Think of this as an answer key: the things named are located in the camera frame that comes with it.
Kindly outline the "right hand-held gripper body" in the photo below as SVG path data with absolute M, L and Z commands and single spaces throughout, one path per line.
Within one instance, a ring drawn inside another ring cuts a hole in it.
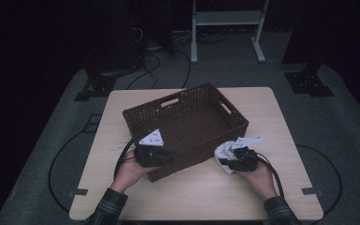
M 258 168 L 257 153 L 248 147 L 258 142 L 261 137 L 239 137 L 232 144 L 235 159 L 231 162 L 231 169 L 240 172 L 253 172 Z

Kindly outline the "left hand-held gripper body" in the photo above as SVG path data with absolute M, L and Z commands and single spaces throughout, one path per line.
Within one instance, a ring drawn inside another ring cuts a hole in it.
M 145 132 L 136 136 L 134 157 L 144 168 L 160 167 L 166 159 L 164 141 L 160 130 Z

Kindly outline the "white cloth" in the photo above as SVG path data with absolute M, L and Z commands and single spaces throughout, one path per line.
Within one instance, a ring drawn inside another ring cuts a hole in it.
M 228 165 L 222 165 L 221 160 L 222 159 L 228 159 L 228 160 L 236 160 L 236 156 L 233 153 L 233 141 L 224 142 L 221 145 L 219 145 L 215 151 L 215 160 L 217 164 L 228 174 L 232 175 L 234 173 L 234 170 L 232 170 Z

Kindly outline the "brown woven basket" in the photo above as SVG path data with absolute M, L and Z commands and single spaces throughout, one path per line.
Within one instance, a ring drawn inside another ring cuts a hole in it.
M 212 84 L 206 83 L 123 111 L 130 134 L 159 130 L 166 150 L 174 152 L 148 174 L 152 182 L 214 155 L 222 143 L 246 134 L 248 120 Z

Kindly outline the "black tape mark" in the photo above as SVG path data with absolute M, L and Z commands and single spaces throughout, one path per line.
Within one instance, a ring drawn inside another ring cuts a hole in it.
M 301 188 L 304 195 L 312 195 L 315 194 L 317 196 L 323 195 L 323 192 L 320 189 L 317 189 L 315 187 L 304 187 Z
M 77 188 L 75 190 L 71 190 L 68 193 L 68 196 L 70 198 L 74 198 L 76 195 L 81 195 L 81 196 L 86 196 L 88 192 L 88 189 L 84 189 L 84 188 Z

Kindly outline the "black stand base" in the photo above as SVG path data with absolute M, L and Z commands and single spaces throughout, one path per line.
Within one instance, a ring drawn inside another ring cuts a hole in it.
M 120 70 L 103 70 L 86 68 L 87 80 L 80 92 L 77 93 L 75 101 L 87 101 L 90 98 L 107 97 L 117 79 L 136 71 L 136 68 Z
M 319 6 L 323 0 L 303 0 L 301 11 L 282 59 L 283 64 L 305 63 L 301 71 L 286 72 L 295 94 L 310 94 L 312 97 L 332 97 L 330 88 L 318 77 L 324 57 L 327 29 Z

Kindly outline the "white metal stand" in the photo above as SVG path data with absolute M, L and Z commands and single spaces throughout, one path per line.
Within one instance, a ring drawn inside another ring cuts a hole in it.
M 260 45 L 261 34 L 270 0 L 263 0 L 260 10 L 242 11 L 207 11 L 202 12 L 196 9 L 197 0 L 192 3 L 191 20 L 191 44 L 190 61 L 193 64 L 198 62 L 197 28 L 200 26 L 226 26 L 226 25 L 256 25 L 257 31 L 251 38 L 253 49 L 260 63 L 266 61 Z

